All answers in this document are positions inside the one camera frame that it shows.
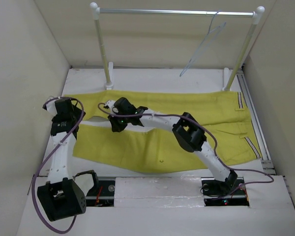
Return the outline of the yellow-green trousers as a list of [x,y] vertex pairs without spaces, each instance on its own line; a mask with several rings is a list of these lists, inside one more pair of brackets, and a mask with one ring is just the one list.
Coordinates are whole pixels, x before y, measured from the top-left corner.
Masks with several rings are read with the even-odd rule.
[[[207,130],[207,139],[227,165],[262,157],[251,115],[240,92],[148,93],[107,90],[77,94],[85,120],[104,117],[98,104],[125,97],[136,107],[145,106],[164,114],[190,113]],[[82,124],[74,147],[75,157],[143,173],[172,173],[203,169],[194,154],[184,151],[173,134],[161,129],[120,133],[110,127]]]

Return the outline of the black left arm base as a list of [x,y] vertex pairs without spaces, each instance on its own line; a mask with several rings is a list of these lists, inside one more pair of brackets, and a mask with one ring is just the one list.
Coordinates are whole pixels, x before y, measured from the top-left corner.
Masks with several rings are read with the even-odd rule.
[[113,207],[115,185],[116,179],[114,177],[100,177],[98,186],[87,193],[87,207]]

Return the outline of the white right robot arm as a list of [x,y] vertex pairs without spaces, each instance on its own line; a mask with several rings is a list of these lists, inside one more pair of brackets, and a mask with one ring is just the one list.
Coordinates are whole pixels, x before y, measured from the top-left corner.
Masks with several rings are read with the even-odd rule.
[[109,109],[108,120],[113,132],[123,131],[130,123],[134,126],[157,128],[171,132],[179,146],[186,152],[193,153],[206,165],[214,177],[220,193],[226,195],[234,190],[237,174],[230,170],[217,156],[216,148],[207,141],[208,133],[189,114],[163,114],[147,107],[135,107],[128,99],[121,97],[117,101],[109,100],[103,108]]

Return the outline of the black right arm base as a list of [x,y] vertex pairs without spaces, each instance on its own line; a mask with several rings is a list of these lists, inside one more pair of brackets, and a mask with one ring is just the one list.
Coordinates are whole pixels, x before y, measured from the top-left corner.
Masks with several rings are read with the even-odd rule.
[[204,196],[206,207],[249,206],[247,191],[243,187],[244,179],[239,177],[230,190],[222,188],[222,183],[212,177],[201,178],[200,193]]

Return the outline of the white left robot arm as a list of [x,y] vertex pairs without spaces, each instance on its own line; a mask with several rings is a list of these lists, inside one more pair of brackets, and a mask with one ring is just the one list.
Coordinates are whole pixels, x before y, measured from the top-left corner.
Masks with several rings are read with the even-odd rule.
[[76,175],[71,171],[73,149],[79,122],[86,114],[73,104],[74,98],[50,99],[43,108],[54,117],[51,138],[55,151],[45,185],[38,187],[38,199],[50,221],[57,221],[86,212],[86,195],[99,191],[98,176],[93,170]]

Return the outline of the white and silver clothes rack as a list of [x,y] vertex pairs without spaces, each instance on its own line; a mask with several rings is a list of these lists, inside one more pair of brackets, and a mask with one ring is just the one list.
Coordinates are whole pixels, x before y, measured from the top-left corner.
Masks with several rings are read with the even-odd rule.
[[[104,69],[104,88],[114,86],[113,59],[124,68],[175,68],[180,75],[206,35],[217,11],[112,9],[89,5]],[[266,9],[222,11],[212,28],[225,28],[206,52],[182,76],[200,67],[224,67],[222,90],[231,90]]]

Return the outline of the aluminium rail at right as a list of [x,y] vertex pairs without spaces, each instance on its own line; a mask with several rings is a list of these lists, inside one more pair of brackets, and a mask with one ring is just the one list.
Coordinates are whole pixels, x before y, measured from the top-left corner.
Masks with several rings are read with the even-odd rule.
[[261,164],[263,167],[263,170],[271,175],[276,175],[276,171],[274,168],[274,165],[272,163],[267,145],[266,145],[266,141],[265,141],[265,137],[262,131],[262,128],[260,126],[260,122],[258,120],[258,116],[253,104],[253,100],[252,97],[250,95],[249,89],[248,89],[248,85],[246,83],[245,80],[245,76],[244,73],[242,71],[237,73],[237,81],[238,81],[238,85],[240,86],[241,92],[243,93],[243,97],[245,100],[245,103],[250,111],[251,114],[251,120],[252,120],[252,126],[254,129],[254,133],[255,133],[255,137],[257,140],[257,144],[258,147],[260,149],[261,152]]

